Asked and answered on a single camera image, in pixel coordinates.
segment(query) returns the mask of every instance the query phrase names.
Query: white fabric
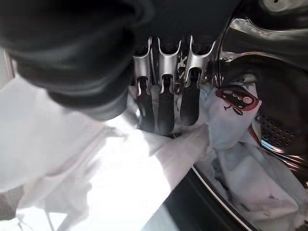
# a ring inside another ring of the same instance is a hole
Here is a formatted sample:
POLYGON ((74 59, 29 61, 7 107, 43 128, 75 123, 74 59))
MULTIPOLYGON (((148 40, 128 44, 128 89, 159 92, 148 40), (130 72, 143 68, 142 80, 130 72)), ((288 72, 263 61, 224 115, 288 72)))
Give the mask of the white fabric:
POLYGON ((140 230, 208 146, 205 125, 174 140, 121 133, 19 77, 0 108, 0 191, 31 182, 22 230, 140 230))
MULTIPOLYGON (((186 134, 171 140, 122 133, 15 79, 0 92, 0 191, 31 183, 17 218, 0 222, 0 231, 140 230, 197 159, 248 221, 264 231, 294 231, 307 219, 307 193, 247 130, 253 122, 259 136, 254 118, 261 102, 238 115, 224 109, 228 103, 216 91, 201 91, 197 124, 187 129, 178 123, 175 130, 186 134)), ((255 86, 248 91, 257 97, 255 86)), ((157 95, 153 100, 155 106, 157 95)), ((176 230, 166 216, 161 207, 145 229, 156 221, 164 224, 161 230, 176 230)))
MULTIPOLYGON (((254 84, 245 88, 257 97, 254 84)), ((203 92, 200 100, 208 114, 211 149, 196 164, 223 197, 248 221, 263 231, 294 231, 308 219, 308 194, 291 171, 266 154, 247 128, 260 107, 243 115, 225 110, 226 102, 203 92)))

